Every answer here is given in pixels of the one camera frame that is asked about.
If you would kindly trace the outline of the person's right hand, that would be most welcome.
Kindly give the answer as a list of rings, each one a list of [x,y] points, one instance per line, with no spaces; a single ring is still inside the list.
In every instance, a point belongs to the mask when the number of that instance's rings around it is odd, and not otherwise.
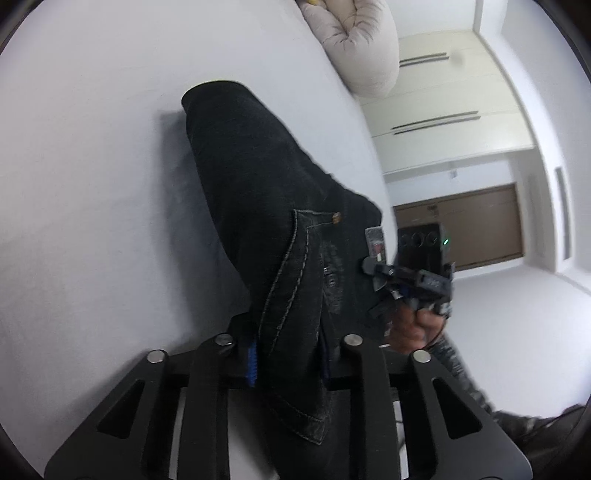
[[[443,316],[426,309],[413,310],[403,303],[391,319],[388,343],[394,351],[405,355],[435,344],[447,324]]]

